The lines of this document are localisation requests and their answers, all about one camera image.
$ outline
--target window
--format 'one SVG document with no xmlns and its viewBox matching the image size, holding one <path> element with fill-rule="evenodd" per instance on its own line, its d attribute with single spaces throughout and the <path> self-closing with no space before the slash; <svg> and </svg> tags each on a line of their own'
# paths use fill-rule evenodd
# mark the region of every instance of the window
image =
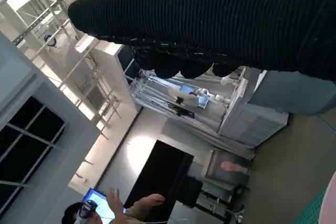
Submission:
<svg viewBox="0 0 336 224">
<path fill-rule="evenodd" d="M 30 97 L 0 131 L 0 217 L 56 147 L 64 121 Z"/>
</svg>

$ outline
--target gray floor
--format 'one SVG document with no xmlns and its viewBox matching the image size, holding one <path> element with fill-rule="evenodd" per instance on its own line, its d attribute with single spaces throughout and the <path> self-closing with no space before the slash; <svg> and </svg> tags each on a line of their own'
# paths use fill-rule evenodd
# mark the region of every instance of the gray floor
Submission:
<svg viewBox="0 0 336 224">
<path fill-rule="evenodd" d="M 336 110 L 323 118 L 336 127 Z M 244 223 L 292 223 L 335 171 L 336 136 L 313 116 L 292 116 L 257 151 Z"/>
</svg>

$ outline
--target monitor screen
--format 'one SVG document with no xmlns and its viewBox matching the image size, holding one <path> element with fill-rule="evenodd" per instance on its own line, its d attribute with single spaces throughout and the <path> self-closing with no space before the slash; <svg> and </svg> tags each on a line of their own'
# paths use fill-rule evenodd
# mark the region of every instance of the monitor screen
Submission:
<svg viewBox="0 0 336 224">
<path fill-rule="evenodd" d="M 96 212 L 101 217 L 102 224 L 109 224 L 111 220 L 114 219 L 114 213 L 110 209 L 105 195 L 91 188 L 84 196 L 82 202 L 86 202 L 88 200 L 93 200 L 95 203 L 97 203 L 98 207 L 96 209 Z"/>
</svg>

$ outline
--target green mat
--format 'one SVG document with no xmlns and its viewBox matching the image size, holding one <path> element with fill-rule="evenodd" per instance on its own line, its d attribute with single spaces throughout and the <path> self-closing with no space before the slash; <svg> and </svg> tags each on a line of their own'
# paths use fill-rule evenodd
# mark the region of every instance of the green mat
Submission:
<svg viewBox="0 0 336 224">
<path fill-rule="evenodd" d="M 320 209 L 323 201 L 324 194 L 327 188 L 324 188 L 319 192 L 319 194 L 314 198 L 314 200 L 306 207 L 299 218 L 294 221 L 293 224 L 318 224 Z"/>
</svg>

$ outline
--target dark hair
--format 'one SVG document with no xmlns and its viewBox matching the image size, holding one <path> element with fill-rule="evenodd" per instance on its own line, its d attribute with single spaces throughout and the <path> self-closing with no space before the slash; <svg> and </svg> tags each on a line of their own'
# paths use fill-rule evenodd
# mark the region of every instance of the dark hair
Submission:
<svg viewBox="0 0 336 224">
<path fill-rule="evenodd" d="M 74 224 L 76 221 L 75 215 L 79 209 L 83 206 L 82 202 L 74 203 L 68 206 L 64 211 L 64 216 L 62 217 L 62 224 Z"/>
</svg>

